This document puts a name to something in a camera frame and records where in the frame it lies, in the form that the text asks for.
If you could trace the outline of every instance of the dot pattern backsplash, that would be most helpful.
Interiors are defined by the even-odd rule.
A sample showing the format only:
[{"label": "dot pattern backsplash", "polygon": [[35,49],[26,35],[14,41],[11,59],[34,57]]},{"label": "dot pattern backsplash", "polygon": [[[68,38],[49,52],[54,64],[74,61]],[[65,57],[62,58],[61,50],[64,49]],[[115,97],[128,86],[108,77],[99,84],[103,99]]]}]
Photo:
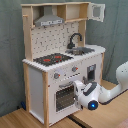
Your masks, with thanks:
[{"label": "dot pattern backsplash", "polygon": [[[31,31],[33,58],[67,49],[70,37],[78,33],[79,22],[35,27]],[[73,38],[78,46],[78,36]]]}]

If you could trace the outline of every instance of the sink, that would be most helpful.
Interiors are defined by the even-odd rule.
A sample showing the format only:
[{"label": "sink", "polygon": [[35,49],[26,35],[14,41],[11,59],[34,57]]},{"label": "sink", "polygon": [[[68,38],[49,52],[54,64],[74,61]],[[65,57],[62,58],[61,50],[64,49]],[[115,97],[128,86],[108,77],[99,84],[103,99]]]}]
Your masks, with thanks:
[{"label": "sink", "polygon": [[68,54],[73,54],[73,55],[83,55],[83,54],[87,54],[87,53],[94,52],[94,51],[95,50],[91,48],[77,47],[73,49],[68,49],[65,52]]}]

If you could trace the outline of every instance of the stovetop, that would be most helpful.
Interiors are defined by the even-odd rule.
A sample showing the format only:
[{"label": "stovetop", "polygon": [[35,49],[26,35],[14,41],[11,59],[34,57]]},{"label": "stovetop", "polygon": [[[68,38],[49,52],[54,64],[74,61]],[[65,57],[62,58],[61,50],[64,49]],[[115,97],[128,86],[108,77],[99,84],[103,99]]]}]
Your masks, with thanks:
[{"label": "stovetop", "polygon": [[69,59],[73,59],[73,57],[63,55],[61,53],[54,53],[51,55],[36,58],[33,61],[48,67],[50,65],[61,63],[61,62],[67,61]]}]

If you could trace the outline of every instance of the gray wall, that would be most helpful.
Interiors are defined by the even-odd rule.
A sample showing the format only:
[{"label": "gray wall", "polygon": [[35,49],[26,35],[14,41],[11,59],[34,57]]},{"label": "gray wall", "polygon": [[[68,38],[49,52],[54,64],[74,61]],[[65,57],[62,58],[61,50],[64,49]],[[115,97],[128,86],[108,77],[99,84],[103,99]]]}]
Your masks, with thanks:
[{"label": "gray wall", "polygon": [[[0,0],[0,116],[16,110],[16,106],[25,101],[22,65],[25,51],[20,4],[72,1]],[[106,48],[103,79],[117,83],[116,68],[128,59],[128,1],[91,2],[106,4],[105,20],[103,23],[87,21],[86,43]]]}]

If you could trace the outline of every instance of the oven window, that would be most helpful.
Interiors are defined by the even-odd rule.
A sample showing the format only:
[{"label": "oven window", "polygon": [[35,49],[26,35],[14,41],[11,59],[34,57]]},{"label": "oven window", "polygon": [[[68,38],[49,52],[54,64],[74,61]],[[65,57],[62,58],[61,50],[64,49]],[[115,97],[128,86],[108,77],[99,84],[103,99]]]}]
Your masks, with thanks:
[{"label": "oven window", "polygon": [[74,86],[56,92],[56,112],[74,104]]}]

